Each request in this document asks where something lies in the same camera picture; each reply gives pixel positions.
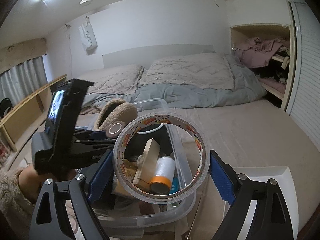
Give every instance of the pink cloth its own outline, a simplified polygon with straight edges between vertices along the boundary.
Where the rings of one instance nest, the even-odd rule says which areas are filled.
[[[261,83],[268,85],[269,87],[274,88],[275,90],[279,91],[281,94],[285,92],[285,85],[275,81],[274,78],[259,78]]]
[[[261,41],[255,37],[248,39],[236,47],[235,56],[248,68],[265,67],[269,65],[271,57],[286,44],[282,39]]]

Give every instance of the metal screw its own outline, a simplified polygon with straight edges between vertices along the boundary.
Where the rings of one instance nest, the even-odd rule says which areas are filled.
[[[272,184],[272,185],[277,185],[277,181],[275,179],[270,179],[269,182]]]
[[[246,180],[247,179],[247,175],[245,175],[243,173],[240,173],[240,174],[238,174],[238,178],[241,179],[241,180]]]
[[[83,179],[84,175],[82,173],[79,173],[76,175],[76,180],[81,180]]]
[[[44,183],[46,185],[50,185],[52,183],[52,179],[46,179]]]

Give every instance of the blue package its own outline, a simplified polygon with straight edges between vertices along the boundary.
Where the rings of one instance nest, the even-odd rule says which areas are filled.
[[[174,177],[172,180],[171,190],[169,194],[173,194],[179,191],[179,180],[177,177]]]

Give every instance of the white shutter door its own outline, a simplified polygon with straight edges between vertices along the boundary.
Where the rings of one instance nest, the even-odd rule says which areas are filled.
[[[287,113],[320,150],[320,23],[308,5],[291,3],[297,64]]]

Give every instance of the beige bed sheet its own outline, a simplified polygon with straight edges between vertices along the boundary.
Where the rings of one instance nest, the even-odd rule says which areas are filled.
[[[308,221],[320,202],[320,153],[290,116],[266,100],[215,108],[171,109],[187,117],[205,134],[209,149],[234,167],[289,166],[296,188],[299,229]],[[181,136],[190,168],[198,166],[195,144]],[[191,232],[191,239],[211,239],[224,212],[224,201],[211,179]],[[188,214],[191,226],[203,185],[197,190],[197,201]]]

